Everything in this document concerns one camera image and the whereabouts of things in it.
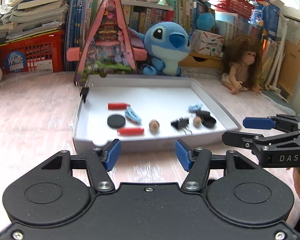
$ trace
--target blue hair tie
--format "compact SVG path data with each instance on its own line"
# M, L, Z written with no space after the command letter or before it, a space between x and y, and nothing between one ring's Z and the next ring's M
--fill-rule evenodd
M132 110L130 106L127 106L127 110L124 111L124 114L128 119L132 120L133 122L141 123L141 118Z
M193 113L193 112L196 112L196 111L200 111L201 106L202 106L202 104L191 105L191 106L188 106L188 109L191 113Z

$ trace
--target blue round label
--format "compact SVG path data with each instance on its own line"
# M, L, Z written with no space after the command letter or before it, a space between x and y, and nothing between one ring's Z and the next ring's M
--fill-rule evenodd
M4 66L12 73L21 72L26 67L26 57L21 51L13 51L6 56Z

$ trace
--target brown hair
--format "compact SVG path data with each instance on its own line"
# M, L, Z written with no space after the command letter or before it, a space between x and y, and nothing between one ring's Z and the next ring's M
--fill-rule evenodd
M240 63L245 52L251 51L256 53L254 63L249 66L249 77L247 86L252 88L256 85L258 81L258 75L261 67L261 46L258 41L256 41L251 36L241 35L230 41L226 50L223 54L223 72L229 74L230 64L238 62Z

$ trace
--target red plastic basket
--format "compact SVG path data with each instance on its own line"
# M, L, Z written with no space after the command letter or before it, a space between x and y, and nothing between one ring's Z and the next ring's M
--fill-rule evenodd
M4 74L63 71L65 31L55 31L0 46Z
M213 5L216 11L236 13L245 19L250 19L252 10L255 8L246 0L213 0Z

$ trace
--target plush toy nose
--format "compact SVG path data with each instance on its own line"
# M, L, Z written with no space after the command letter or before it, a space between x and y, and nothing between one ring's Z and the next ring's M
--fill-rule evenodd
M171 33L169 41L175 48L180 48L186 43L186 37L181 33Z

